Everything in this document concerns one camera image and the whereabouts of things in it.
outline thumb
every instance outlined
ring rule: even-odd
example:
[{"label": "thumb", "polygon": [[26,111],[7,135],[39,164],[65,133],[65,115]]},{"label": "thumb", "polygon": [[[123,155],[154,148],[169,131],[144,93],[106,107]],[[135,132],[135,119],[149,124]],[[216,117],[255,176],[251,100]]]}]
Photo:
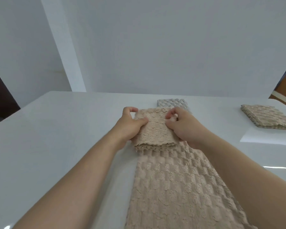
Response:
[{"label": "thumb", "polygon": [[166,126],[172,130],[174,130],[176,123],[176,121],[171,121],[169,119],[165,121]]},{"label": "thumb", "polygon": [[149,119],[147,117],[144,117],[144,118],[141,118],[141,119],[137,119],[136,122],[141,127],[141,126],[147,124],[149,122]]}]

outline white stripe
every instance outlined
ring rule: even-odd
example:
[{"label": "white stripe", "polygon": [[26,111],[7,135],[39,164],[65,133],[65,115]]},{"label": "white stripe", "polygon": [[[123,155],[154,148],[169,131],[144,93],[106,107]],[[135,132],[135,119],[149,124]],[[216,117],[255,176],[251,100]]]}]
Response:
[{"label": "white stripe", "polygon": [[274,95],[276,98],[284,101],[286,103],[286,96],[283,96],[281,93],[278,93],[277,91],[273,91],[272,95]]},{"label": "white stripe", "polygon": [[273,168],[273,169],[286,169],[286,167],[278,167],[278,166],[263,166],[265,168]]}]

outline person's left hand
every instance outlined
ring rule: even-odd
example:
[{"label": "person's left hand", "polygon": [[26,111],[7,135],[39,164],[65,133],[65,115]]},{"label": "person's left hand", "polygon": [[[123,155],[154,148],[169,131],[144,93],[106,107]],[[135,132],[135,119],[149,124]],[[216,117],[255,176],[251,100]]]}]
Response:
[{"label": "person's left hand", "polygon": [[109,131],[110,134],[114,135],[114,137],[118,139],[119,149],[122,149],[128,140],[136,136],[140,128],[149,121],[147,117],[134,120],[130,115],[130,112],[137,111],[138,109],[135,107],[125,107],[121,118]]}]

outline glossy white tabletop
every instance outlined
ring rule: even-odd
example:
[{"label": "glossy white tabletop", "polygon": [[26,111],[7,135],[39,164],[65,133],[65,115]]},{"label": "glossy white tabletop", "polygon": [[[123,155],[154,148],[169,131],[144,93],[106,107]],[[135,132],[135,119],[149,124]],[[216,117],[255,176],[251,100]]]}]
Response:
[{"label": "glossy white tabletop", "polygon": [[[184,98],[193,115],[262,166],[286,167],[286,130],[257,128],[241,104],[277,100],[145,94],[49,92],[0,122],[0,229],[13,225],[121,116],[125,106],[154,108]],[[114,159],[92,228],[124,228],[137,155],[130,144]],[[286,169],[269,168],[286,180]]]}]

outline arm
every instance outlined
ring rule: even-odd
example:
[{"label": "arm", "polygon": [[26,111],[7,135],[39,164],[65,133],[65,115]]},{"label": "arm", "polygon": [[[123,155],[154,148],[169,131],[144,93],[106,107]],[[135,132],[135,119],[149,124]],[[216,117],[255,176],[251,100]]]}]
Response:
[{"label": "arm", "polygon": [[259,229],[286,228],[286,181],[252,161],[237,148],[207,130],[182,108],[166,115],[178,121],[166,125],[189,146],[202,150]]},{"label": "arm", "polygon": [[148,122],[132,119],[130,112],[137,111],[124,108],[116,125],[13,228],[86,228],[115,153]]}]

